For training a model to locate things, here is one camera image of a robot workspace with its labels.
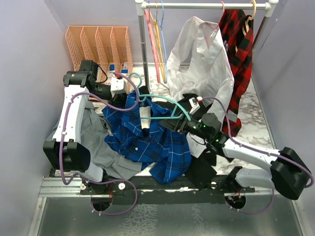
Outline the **teal hanger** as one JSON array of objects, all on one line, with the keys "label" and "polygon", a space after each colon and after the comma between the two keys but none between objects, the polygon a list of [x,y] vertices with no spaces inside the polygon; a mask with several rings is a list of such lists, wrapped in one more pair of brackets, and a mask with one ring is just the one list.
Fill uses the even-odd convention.
[{"label": "teal hanger", "polygon": [[[140,80],[140,83],[138,86],[136,86],[131,79],[131,77],[133,75],[137,76]],[[144,102],[147,97],[155,97],[155,98],[161,98],[161,99],[167,100],[167,101],[175,104],[175,108],[173,109],[173,112],[172,112],[170,117],[165,117],[165,118],[163,118],[163,117],[149,117],[149,118],[142,117],[141,119],[178,119],[178,118],[181,118],[183,116],[183,115],[174,116],[177,108],[179,108],[182,111],[182,113],[184,114],[184,116],[188,119],[188,121],[191,121],[191,117],[189,116],[188,112],[183,108],[183,106],[181,106],[178,102],[172,100],[171,98],[168,98],[165,96],[160,96],[160,95],[155,95],[155,94],[139,94],[139,88],[142,85],[142,77],[140,74],[138,74],[136,72],[132,72],[127,77],[127,80],[130,82],[132,87],[135,89],[135,92],[137,92],[136,101]]]}]

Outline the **blue plaid shirt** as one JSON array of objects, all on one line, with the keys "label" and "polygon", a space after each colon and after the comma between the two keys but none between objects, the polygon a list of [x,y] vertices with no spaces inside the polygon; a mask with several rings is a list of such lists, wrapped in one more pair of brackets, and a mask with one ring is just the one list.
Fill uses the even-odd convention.
[{"label": "blue plaid shirt", "polygon": [[111,149],[146,168],[159,183],[171,183],[190,167],[192,156],[185,134],[173,132],[159,124],[159,117],[172,111],[150,99],[125,112],[105,107],[103,115],[111,134],[105,142]]}]

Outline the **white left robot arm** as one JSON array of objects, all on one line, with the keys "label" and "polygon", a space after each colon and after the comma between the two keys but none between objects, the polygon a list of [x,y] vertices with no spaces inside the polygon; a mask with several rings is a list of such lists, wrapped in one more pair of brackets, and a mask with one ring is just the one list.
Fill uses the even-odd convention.
[{"label": "white left robot arm", "polygon": [[84,110],[89,97],[109,101],[113,97],[110,85],[97,81],[100,66],[92,60],[83,60],[77,71],[68,71],[63,77],[64,103],[59,123],[53,136],[44,142],[43,151],[56,170],[74,172],[92,180],[92,189],[103,194],[109,182],[105,170],[92,162],[90,151],[81,139]]}]

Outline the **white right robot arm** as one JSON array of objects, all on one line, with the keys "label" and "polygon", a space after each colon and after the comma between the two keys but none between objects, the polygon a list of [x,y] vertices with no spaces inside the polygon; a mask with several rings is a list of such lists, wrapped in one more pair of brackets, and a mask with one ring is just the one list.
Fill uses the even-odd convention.
[{"label": "white right robot arm", "polygon": [[201,121],[193,118],[163,119],[159,124],[171,131],[190,133],[203,139],[213,154],[257,166],[257,169],[235,167],[223,182],[231,192],[262,187],[297,200],[302,191],[314,183],[310,170],[293,149],[268,149],[233,139],[220,130],[221,123],[215,114],[204,114]]}]

